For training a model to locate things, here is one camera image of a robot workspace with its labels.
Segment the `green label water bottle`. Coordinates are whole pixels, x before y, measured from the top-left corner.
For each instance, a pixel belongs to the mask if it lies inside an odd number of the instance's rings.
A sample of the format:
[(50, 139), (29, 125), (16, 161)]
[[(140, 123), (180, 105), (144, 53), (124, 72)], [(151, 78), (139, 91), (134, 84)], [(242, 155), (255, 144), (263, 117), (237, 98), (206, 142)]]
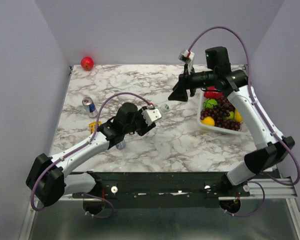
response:
[(167, 115), (167, 113), (170, 111), (170, 106), (166, 103), (163, 103), (160, 105), (159, 107), (159, 111), (162, 117), (165, 117)]

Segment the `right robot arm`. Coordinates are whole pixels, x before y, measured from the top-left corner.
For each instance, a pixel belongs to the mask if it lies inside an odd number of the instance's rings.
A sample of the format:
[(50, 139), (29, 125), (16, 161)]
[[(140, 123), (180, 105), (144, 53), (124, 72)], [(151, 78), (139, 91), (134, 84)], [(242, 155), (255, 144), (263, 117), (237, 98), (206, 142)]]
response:
[(285, 137), (263, 107), (257, 105), (259, 101), (248, 85), (248, 76), (243, 70), (231, 69), (225, 47), (205, 50), (208, 71), (195, 72), (194, 56), (189, 50), (180, 53), (178, 58), (184, 62), (184, 70), (168, 100), (187, 102), (196, 89), (215, 87), (239, 111), (256, 147), (255, 151), (245, 155), (243, 162), (227, 172), (220, 183), (220, 191), (231, 196), (237, 192), (238, 185), (282, 162), (295, 141), (291, 136)]

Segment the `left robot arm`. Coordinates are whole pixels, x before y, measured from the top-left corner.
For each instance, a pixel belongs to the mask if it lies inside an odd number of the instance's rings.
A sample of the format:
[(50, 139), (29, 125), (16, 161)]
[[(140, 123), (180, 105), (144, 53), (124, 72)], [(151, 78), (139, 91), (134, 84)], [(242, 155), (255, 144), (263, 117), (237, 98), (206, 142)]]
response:
[(38, 155), (26, 179), (31, 189), (30, 200), (38, 198), (43, 206), (49, 207), (64, 195), (86, 193), (91, 198), (97, 197), (101, 191), (97, 178), (92, 173), (74, 174), (73, 171), (122, 142), (125, 135), (144, 136), (161, 118), (160, 110), (153, 105), (138, 108), (125, 102), (114, 117), (80, 143), (52, 156)]

